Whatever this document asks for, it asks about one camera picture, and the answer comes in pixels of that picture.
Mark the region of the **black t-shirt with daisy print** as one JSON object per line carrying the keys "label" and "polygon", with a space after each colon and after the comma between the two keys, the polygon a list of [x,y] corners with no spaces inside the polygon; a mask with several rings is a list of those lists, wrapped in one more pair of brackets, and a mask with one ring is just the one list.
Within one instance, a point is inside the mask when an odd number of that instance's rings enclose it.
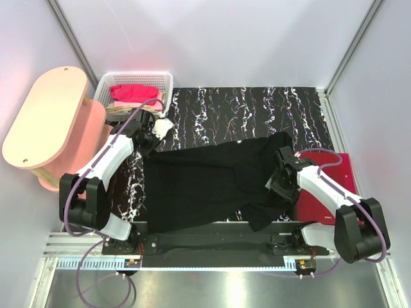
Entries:
{"label": "black t-shirt with daisy print", "polygon": [[255,232],[292,203],[266,184],[277,171],[274,153],[292,147],[286,132],[269,137],[152,153],[143,160],[144,206],[152,233],[223,221],[240,213]]}

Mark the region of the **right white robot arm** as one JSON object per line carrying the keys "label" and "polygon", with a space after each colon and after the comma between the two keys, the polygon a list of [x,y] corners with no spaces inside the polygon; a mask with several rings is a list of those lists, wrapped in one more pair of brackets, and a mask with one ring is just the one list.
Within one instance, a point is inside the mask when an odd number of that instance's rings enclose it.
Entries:
{"label": "right white robot arm", "polygon": [[292,247],[306,254],[314,246],[336,251],[347,263],[386,258],[390,238],[380,202],[350,192],[325,173],[325,166],[283,147],[274,153],[278,168],[267,187],[282,200],[295,203],[306,191],[334,215],[334,225],[309,221],[292,232]]}

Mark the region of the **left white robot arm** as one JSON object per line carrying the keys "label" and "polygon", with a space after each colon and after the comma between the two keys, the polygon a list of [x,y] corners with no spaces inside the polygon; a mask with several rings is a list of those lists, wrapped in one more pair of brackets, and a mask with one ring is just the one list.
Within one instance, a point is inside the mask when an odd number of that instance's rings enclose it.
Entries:
{"label": "left white robot arm", "polygon": [[103,147],[81,169],[64,174],[59,183],[59,217],[70,235],[95,232],[116,240],[125,254],[134,253],[139,245],[131,223],[112,213],[109,186],[113,175],[129,156],[142,157],[161,143],[174,124],[167,118],[156,119],[142,111],[140,119],[127,119],[110,131]]}

